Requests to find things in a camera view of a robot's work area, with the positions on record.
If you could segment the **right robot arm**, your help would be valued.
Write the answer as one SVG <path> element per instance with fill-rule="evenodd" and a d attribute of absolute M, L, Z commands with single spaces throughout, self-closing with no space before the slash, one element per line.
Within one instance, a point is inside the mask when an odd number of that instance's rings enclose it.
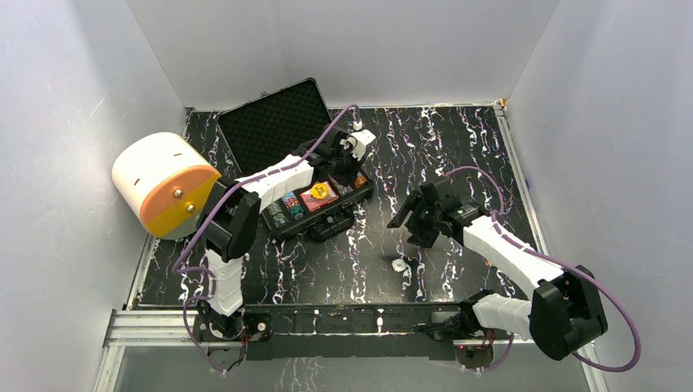
<path fill-rule="evenodd" d="M 491 261 L 526 299 L 484 290 L 461 301 L 459 312 L 443 321 L 419 324 L 416 331 L 434 338 L 483 337 L 492 330 L 530 338 L 550 359 L 561 360 L 604 335 L 608 321 L 592 273 L 546 261 L 532 247 L 502 228 L 489 210 L 453 189 L 442 177 L 413 191 L 388 223 L 404 226 L 408 243 L 430 248 L 440 235 Z"/>

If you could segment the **yellow round button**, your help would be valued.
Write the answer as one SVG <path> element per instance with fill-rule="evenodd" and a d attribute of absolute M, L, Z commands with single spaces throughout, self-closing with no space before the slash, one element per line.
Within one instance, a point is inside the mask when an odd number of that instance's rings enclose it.
<path fill-rule="evenodd" d="M 316 199 L 325 199 L 330 195 L 330 188 L 326 182 L 319 182 L 311 188 L 311 197 Z"/>

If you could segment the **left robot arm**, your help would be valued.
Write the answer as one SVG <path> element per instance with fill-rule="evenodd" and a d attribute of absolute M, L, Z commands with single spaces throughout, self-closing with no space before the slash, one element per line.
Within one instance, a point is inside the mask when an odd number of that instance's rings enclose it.
<path fill-rule="evenodd" d="M 243 258 L 260 220 L 280 240 L 307 233 L 322 242 L 348 230 L 355 222 L 354 205 L 370 197 L 373 187 L 361 166 L 374 134 L 340 127 L 324 134 L 253 176 L 217 180 L 212 187 L 198 225 L 210 288 L 197 309 L 202 328 L 214 337 L 235 340 L 247 329 Z"/>

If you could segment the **red card deck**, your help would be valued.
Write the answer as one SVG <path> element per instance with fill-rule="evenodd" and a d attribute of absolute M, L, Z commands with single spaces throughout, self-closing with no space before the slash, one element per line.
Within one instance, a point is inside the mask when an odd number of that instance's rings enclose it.
<path fill-rule="evenodd" d="M 315 212 L 323 206 L 335 202 L 339 198 L 338 194 L 333 190 L 332 186 L 328 182 L 326 183 L 329 185 L 330 195 L 325 199 L 316 199 L 311 197 L 311 188 L 313 187 L 313 185 L 309 189 L 300 193 L 300 197 L 309 212 Z"/>

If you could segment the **white poker chip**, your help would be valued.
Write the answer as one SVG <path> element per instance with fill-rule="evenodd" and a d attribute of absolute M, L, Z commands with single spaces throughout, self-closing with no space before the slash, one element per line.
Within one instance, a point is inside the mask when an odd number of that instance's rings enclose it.
<path fill-rule="evenodd" d="M 397 273 L 403 273 L 407 269 L 407 264 L 401 258 L 395 259 L 391 262 L 392 269 Z"/>

